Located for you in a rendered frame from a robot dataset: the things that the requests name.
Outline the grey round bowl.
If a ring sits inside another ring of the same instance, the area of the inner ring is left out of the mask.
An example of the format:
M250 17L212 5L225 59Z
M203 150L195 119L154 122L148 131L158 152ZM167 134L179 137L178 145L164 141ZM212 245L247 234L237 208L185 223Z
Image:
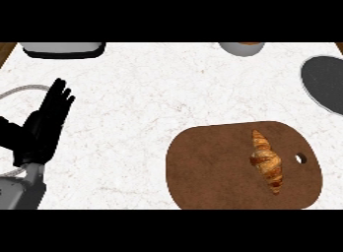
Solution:
M249 57L256 55L263 46L263 42L221 42L219 46L232 55L240 57Z

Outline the brown wooden cutting board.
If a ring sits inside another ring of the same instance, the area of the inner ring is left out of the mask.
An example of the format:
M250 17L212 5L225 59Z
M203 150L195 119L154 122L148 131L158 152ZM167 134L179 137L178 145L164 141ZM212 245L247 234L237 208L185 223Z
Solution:
M283 159L278 194L250 164L253 131L268 138ZM187 129L169 147L166 180L182 209L305 209L315 203L323 187L309 143L299 131L277 121Z

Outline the pale grey black-based appliance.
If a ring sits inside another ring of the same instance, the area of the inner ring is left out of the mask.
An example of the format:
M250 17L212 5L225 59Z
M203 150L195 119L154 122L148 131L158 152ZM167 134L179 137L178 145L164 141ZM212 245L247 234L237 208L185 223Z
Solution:
M22 42L24 51L33 58L86 59L104 54L105 42Z

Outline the dark grey round pan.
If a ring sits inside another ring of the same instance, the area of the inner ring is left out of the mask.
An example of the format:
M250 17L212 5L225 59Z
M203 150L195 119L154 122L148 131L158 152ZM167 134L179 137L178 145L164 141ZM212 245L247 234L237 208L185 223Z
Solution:
M301 80L315 103L343 116L343 59L327 55L306 59L301 66Z

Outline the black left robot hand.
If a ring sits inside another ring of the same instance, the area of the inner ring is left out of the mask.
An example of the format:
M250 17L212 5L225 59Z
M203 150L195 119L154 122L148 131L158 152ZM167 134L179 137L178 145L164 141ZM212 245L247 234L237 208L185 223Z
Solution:
M75 96L56 79L46 93L41 107L19 126L0 116L0 147L13 152L13 165L46 164L55 154L62 125Z

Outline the golden brown croissant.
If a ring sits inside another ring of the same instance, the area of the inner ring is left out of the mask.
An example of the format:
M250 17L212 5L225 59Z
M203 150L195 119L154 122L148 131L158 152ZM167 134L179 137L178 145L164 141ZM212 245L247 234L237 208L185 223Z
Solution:
M250 156L250 164L256 167L266 180L271 192L278 195L283 187L283 160L272 149L271 142L259 130L252 131L252 143L255 151Z

